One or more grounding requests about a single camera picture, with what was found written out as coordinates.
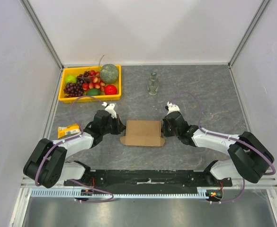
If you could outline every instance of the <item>green apple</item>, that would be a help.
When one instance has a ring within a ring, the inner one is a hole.
[[[69,75],[69,76],[66,76],[66,78],[64,79],[64,81],[65,81],[66,83],[74,83],[74,84],[76,84],[77,79],[76,79],[75,76]]]

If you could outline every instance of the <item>cantaloupe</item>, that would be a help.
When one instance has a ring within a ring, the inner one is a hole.
[[[104,65],[99,74],[106,84],[113,84],[118,79],[118,68],[113,64]]]

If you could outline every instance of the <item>cable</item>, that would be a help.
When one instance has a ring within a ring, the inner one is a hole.
[[[172,98],[172,100],[171,100],[170,102],[172,103],[176,98],[178,98],[179,96],[181,96],[181,95],[183,95],[183,94],[189,94],[189,95],[191,95],[191,96],[197,101],[198,106],[199,106],[199,110],[200,110],[200,116],[199,116],[199,119],[198,119],[198,128],[199,128],[204,134],[207,133],[208,135],[212,135],[212,136],[217,136],[217,137],[224,138],[224,139],[233,140],[233,141],[236,141],[236,142],[241,143],[241,144],[244,145],[244,146],[247,146],[249,149],[255,151],[259,156],[261,156],[261,157],[268,163],[268,165],[272,168],[272,172],[271,172],[271,173],[267,173],[267,174],[264,174],[264,175],[274,175],[274,174],[276,173],[276,169],[275,169],[275,167],[273,166],[273,164],[270,162],[270,160],[269,160],[266,156],[264,156],[259,150],[257,150],[256,148],[252,147],[250,144],[248,144],[248,143],[246,143],[246,142],[244,142],[244,141],[241,141],[241,140],[239,140],[239,139],[236,139],[236,138],[232,138],[232,137],[228,137],[228,136],[219,135],[219,134],[212,133],[212,132],[206,132],[205,130],[203,130],[202,127],[201,127],[201,119],[202,119],[203,114],[204,114],[204,113],[203,113],[203,106],[202,106],[202,104],[201,104],[201,101],[199,100],[199,98],[198,98],[196,95],[194,95],[194,94],[191,93],[191,92],[181,92],[181,93],[179,93],[178,95],[176,95],[174,98]],[[228,203],[228,202],[233,202],[234,200],[239,199],[239,198],[242,196],[243,192],[244,192],[245,185],[246,185],[245,180],[242,179],[242,190],[241,190],[241,192],[239,193],[239,195],[236,196],[234,199],[232,199],[232,200],[225,200],[225,201],[219,201],[219,202],[211,202],[211,204],[212,204],[212,203],[214,203],[214,204]]]
[[[95,98],[95,97],[93,97],[93,96],[80,96],[80,97],[78,97],[77,99],[75,99],[75,100],[73,101],[73,103],[72,103],[72,105],[71,105],[71,115],[72,115],[73,120],[74,120],[74,121],[78,124],[78,126],[80,127],[81,133],[78,134],[78,135],[76,135],[76,136],[72,136],[72,137],[66,138],[66,139],[64,139],[64,140],[62,140],[62,141],[60,141],[60,142],[54,144],[54,145],[48,150],[48,152],[47,152],[46,155],[44,156],[43,160],[41,161],[41,163],[40,163],[40,165],[39,165],[39,167],[38,167],[37,173],[36,173],[36,175],[35,175],[34,182],[35,182],[35,185],[36,185],[36,186],[40,186],[40,183],[38,182],[38,178],[39,178],[40,172],[41,172],[41,170],[42,170],[42,168],[43,168],[43,166],[44,166],[44,164],[45,164],[45,161],[46,161],[47,158],[50,156],[51,152],[52,152],[57,146],[59,146],[59,145],[65,143],[65,142],[67,142],[67,141],[76,139],[76,138],[80,137],[80,136],[83,134],[83,128],[80,126],[79,122],[76,120],[75,115],[74,115],[74,113],[73,113],[73,106],[74,106],[74,103],[76,103],[79,99],[84,98],[84,97],[94,98],[95,100],[97,100],[97,101],[99,101],[99,102],[101,102],[101,103],[104,103],[104,102],[101,101],[100,99]]]
[[[250,144],[242,141],[242,140],[239,140],[239,139],[236,139],[236,138],[232,138],[232,137],[228,137],[228,136],[224,136],[224,135],[219,135],[219,134],[216,134],[216,133],[212,133],[212,132],[206,132],[205,130],[203,130],[203,128],[201,127],[201,119],[202,119],[202,116],[203,116],[203,107],[202,107],[202,104],[199,100],[199,98],[197,98],[196,95],[194,95],[193,93],[190,93],[190,92],[181,92],[179,93],[178,95],[176,95],[172,100],[171,100],[171,103],[174,99],[178,98],[180,95],[183,95],[183,94],[189,94],[191,96],[193,96],[193,98],[197,101],[198,105],[199,105],[199,109],[200,109],[200,116],[199,116],[199,120],[198,120],[198,128],[204,133],[204,134],[208,134],[208,135],[211,135],[211,136],[216,136],[216,137],[220,137],[220,138],[224,138],[224,139],[228,139],[228,140],[233,140],[233,141],[236,141],[238,143],[241,143],[242,145],[248,147],[249,149],[253,150],[254,152],[256,152],[259,156],[261,156],[265,161],[266,163],[268,163],[268,165],[272,168],[272,172],[271,173],[267,173],[267,174],[264,174],[264,175],[274,175],[276,173],[276,169],[275,167],[273,166],[273,164],[270,162],[270,160],[264,156],[259,150],[257,150],[256,148],[254,148],[253,146],[251,146]]]
[[[94,177],[92,178],[92,182],[93,182],[93,188],[95,187],[95,181],[94,181]]]
[[[100,60],[99,60],[99,62],[98,62],[98,68],[100,69],[100,62],[101,62],[101,60],[102,60],[102,58],[104,57],[105,55],[103,55],[101,58],[100,58]]]
[[[212,197],[214,197],[214,198],[216,198],[216,199],[218,199],[218,200],[222,200],[222,199],[223,199],[223,190],[221,191],[221,194],[222,194],[222,197],[221,197],[221,198],[219,198],[219,197],[217,197],[217,196],[215,196],[215,195],[213,195]]]
[[[85,184],[83,184],[83,183],[81,183],[81,182],[75,180],[75,179],[69,179],[69,181],[72,181],[72,182],[74,182],[74,183],[76,183],[76,184],[79,184],[80,186],[89,188],[89,189],[91,189],[91,190],[93,190],[93,191],[97,191],[97,192],[101,192],[101,193],[104,193],[104,194],[111,195],[110,198],[105,199],[105,200],[96,200],[96,201],[90,201],[90,200],[88,200],[88,201],[81,201],[81,200],[75,199],[77,202],[80,202],[80,203],[100,203],[100,202],[109,202],[109,201],[111,201],[111,200],[114,198],[114,195],[113,195],[112,193],[110,193],[110,192],[106,192],[106,191],[104,191],[104,190],[97,189],[97,188],[92,188],[92,187],[90,187],[90,186],[87,186],[87,185],[85,185]]]
[[[243,195],[245,186],[246,186],[246,181],[244,179],[242,179],[242,189],[241,189],[240,193],[238,194],[238,196],[236,196],[234,199],[231,199],[231,200],[225,200],[225,201],[219,201],[219,202],[211,202],[211,204],[212,203],[214,203],[214,204],[223,204],[223,203],[233,202],[233,201],[239,199]]]
[[[222,192],[223,191],[223,182],[220,181],[220,189],[219,189],[219,192]]]

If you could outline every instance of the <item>white wall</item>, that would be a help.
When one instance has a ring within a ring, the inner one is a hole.
[[[42,137],[59,70],[20,1],[0,1],[0,227]]]
[[[271,1],[233,68],[251,129],[277,169],[277,0]]]
[[[261,0],[30,0],[64,64],[228,62]]]

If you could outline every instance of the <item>clear glass bottle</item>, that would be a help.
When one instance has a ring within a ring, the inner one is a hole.
[[[148,79],[148,91],[149,94],[154,96],[158,92],[159,79],[156,75],[156,72],[151,73],[151,76]]]

